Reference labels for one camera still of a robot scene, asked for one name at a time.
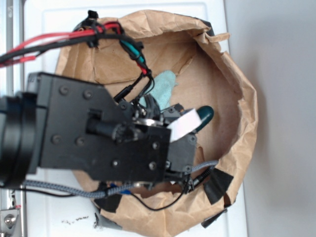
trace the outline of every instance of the gray braided cable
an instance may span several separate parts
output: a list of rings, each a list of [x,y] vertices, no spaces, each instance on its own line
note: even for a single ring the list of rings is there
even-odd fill
[[[134,187],[133,184],[129,184],[129,185],[122,185],[119,187],[110,188],[106,191],[86,192],[83,190],[67,187],[64,185],[52,184],[52,183],[43,182],[43,181],[36,181],[36,180],[25,180],[23,185],[37,187],[37,188],[44,188],[44,189],[53,189],[53,190],[58,190],[58,191],[70,193],[70,194],[73,194],[75,196],[81,196],[81,197],[85,197],[85,198],[95,198],[95,199],[106,198],[108,196],[120,193],[126,189],[131,189]]]
[[[188,172],[187,174],[191,174],[194,173],[200,169],[203,169],[205,167],[209,167],[209,166],[216,166],[218,164],[218,160],[209,160],[209,161],[205,161],[201,164],[198,164],[194,167],[192,167],[192,170],[190,172]]]

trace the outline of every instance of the crumpled paper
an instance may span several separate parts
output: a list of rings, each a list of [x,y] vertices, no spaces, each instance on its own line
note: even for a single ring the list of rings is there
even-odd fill
[[[99,22],[116,20],[99,19]],[[148,66],[156,76],[172,70],[177,75],[171,104],[184,108],[210,105],[215,111],[213,120],[198,133],[195,163],[217,159],[216,166],[234,178],[223,197],[210,203],[203,186],[184,195],[172,207],[151,212],[131,196],[123,196],[116,213],[101,210],[101,214],[123,227],[144,236],[170,237],[216,215],[224,205],[234,203],[237,192],[252,158],[257,137],[258,107],[256,90],[233,62],[227,52],[222,53],[219,41],[229,34],[209,36],[210,28],[201,20],[161,11],[143,10],[118,21],[126,33],[144,43]],[[135,62],[119,47],[117,41],[101,40],[98,48],[86,44],[61,50],[56,73],[106,85],[112,95],[129,85],[140,71]],[[127,97],[139,93],[142,81]],[[98,182],[82,171],[76,177],[83,189],[93,191]],[[157,194],[138,190],[139,197],[158,208],[173,202],[179,189],[164,184]]]

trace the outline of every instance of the gray wall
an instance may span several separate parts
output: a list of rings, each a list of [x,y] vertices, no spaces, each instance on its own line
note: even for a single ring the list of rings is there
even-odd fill
[[[258,91],[244,181],[250,237],[316,236],[316,1],[225,0],[233,59]]]

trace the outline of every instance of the light blue cloth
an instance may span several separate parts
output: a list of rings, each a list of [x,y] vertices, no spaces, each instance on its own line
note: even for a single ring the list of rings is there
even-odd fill
[[[170,71],[164,71],[154,78],[155,87],[150,94],[156,99],[161,110],[170,107],[171,93],[176,83],[176,75]],[[146,106],[144,98],[140,99],[140,104]]]

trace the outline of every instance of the white tag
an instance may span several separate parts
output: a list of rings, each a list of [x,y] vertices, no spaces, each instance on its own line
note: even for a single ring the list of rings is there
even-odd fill
[[[202,121],[199,118],[197,111],[195,109],[190,110],[168,125],[167,128],[171,129],[170,143],[184,137],[201,124]]]

